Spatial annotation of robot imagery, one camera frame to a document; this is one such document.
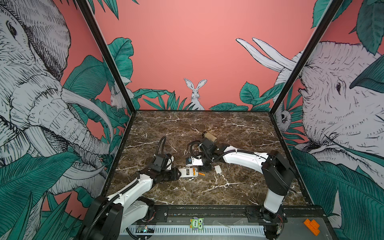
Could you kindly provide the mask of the white red remote control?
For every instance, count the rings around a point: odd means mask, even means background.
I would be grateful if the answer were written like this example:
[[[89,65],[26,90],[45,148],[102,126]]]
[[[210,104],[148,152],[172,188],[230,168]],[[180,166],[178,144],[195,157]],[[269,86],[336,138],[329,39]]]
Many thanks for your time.
[[[180,168],[180,178],[195,178],[199,175],[197,168]]]

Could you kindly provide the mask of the white battery cover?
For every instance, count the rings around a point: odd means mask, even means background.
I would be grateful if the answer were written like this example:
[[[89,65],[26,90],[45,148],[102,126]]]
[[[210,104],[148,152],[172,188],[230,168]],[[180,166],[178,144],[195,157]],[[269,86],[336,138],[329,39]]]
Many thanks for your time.
[[[216,171],[216,173],[217,173],[218,175],[221,175],[221,174],[222,174],[222,170],[221,170],[221,167],[220,167],[219,165],[214,166],[214,168],[215,168],[215,171]]]

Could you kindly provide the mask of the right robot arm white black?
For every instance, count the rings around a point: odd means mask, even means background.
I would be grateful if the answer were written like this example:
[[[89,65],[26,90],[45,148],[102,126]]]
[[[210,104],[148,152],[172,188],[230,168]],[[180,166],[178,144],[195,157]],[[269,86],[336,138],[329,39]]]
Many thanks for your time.
[[[227,144],[216,144],[207,138],[196,143],[199,154],[194,158],[202,160],[204,166],[214,162],[224,162],[243,166],[261,173],[268,187],[268,192],[260,209],[259,218],[266,222],[283,220],[281,205],[287,193],[292,189],[295,178],[293,167],[278,151],[257,153],[238,149]]]

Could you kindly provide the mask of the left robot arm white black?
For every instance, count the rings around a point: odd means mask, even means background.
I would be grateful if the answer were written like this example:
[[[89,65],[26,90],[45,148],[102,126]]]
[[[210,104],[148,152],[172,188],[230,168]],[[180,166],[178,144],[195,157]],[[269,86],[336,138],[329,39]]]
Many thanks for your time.
[[[154,202],[143,194],[156,184],[177,181],[182,175],[172,167],[173,156],[164,153],[166,139],[160,139],[152,161],[136,173],[132,182],[108,197],[94,199],[75,240],[116,240],[136,221],[149,222],[156,216]]]

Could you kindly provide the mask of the white tape roll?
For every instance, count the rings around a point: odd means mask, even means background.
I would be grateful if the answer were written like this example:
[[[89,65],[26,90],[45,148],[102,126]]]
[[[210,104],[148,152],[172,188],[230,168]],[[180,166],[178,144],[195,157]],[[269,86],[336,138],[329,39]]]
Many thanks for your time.
[[[190,154],[192,155],[193,158],[195,159],[201,159],[201,155],[200,154],[197,154],[194,152],[194,146],[198,146],[200,144],[200,141],[198,140],[195,140],[195,141],[192,141],[188,144],[188,147],[189,147],[189,152]]]

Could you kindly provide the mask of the spice jar black lid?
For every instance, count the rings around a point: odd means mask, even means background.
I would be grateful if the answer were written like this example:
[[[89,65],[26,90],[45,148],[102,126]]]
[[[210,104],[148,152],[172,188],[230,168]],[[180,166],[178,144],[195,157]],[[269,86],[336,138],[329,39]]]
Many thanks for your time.
[[[203,132],[202,135],[203,135],[203,138],[206,138],[213,143],[215,143],[217,141],[217,137],[215,137],[213,134],[211,134],[209,132]]]

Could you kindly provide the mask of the small circuit board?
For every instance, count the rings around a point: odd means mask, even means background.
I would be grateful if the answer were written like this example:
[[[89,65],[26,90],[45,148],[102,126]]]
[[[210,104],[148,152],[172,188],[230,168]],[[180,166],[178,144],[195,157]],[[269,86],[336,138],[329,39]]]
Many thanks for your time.
[[[156,226],[140,225],[137,227],[136,233],[139,235],[153,234]]]

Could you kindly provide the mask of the orange plastic blocks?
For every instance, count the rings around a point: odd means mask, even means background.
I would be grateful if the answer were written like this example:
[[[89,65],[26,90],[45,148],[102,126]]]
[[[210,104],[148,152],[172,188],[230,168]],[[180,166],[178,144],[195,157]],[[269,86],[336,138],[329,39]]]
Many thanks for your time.
[[[320,227],[320,224],[317,223],[316,220],[310,220],[310,219],[306,219],[304,221],[304,225],[315,235],[315,236],[318,236],[320,234],[320,230],[319,230],[319,227]]]

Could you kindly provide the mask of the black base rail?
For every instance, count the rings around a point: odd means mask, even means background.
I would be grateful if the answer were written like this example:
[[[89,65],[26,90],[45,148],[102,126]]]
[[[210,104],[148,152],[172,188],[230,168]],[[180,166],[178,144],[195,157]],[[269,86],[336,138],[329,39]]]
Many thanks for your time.
[[[171,218],[241,219],[249,223],[287,223],[291,218],[320,218],[325,216],[319,206],[281,206],[274,218],[261,212],[258,205],[155,205],[150,223],[166,223]]]

